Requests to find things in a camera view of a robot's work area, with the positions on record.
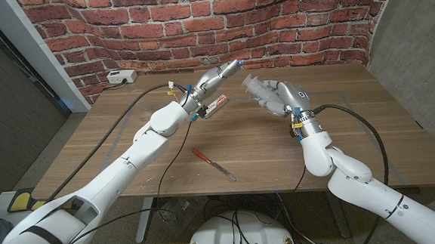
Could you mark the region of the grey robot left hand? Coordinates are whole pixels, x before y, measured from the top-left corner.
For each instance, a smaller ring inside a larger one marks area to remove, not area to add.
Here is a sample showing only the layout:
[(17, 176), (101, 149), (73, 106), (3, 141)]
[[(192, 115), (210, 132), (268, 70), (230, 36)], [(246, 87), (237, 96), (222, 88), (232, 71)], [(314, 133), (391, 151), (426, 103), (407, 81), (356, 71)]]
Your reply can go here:
[(193, 86), (190, 97), (200, 102), (213, 95), (226, 79), (239, 71), (242, 65), (243, 60), (232, 60), (208, 70)]

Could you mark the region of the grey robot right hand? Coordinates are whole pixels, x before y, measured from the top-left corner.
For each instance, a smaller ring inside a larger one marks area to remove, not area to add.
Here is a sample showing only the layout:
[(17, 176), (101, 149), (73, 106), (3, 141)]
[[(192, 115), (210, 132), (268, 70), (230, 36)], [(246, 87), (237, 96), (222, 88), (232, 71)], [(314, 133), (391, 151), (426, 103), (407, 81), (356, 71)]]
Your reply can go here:
[(311, 109), (310, 99), (304, 89), (291, 82), (266, 80), (263, 84), (278, 100), (260, 99), (259, 105), (275, 116), (286, 117)]

